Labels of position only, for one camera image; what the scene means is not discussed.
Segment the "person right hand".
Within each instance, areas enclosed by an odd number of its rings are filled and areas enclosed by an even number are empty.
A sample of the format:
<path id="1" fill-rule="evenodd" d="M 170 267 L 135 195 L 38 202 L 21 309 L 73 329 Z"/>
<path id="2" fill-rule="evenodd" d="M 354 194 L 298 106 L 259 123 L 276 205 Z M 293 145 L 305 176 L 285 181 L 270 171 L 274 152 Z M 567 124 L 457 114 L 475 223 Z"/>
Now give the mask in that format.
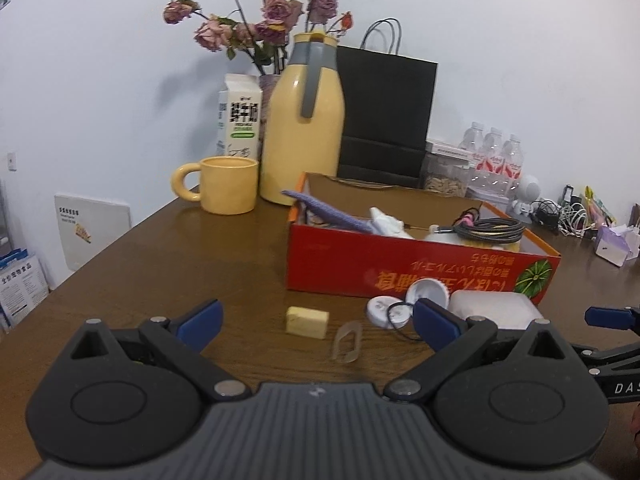
<path id="1" fill-rule="evenodd" d="M 630 432 L 634 435 L 634 446 L 637 450 L 637 456 L 640 456 L 640 404 L 637 405 L 632 413 Z"/>

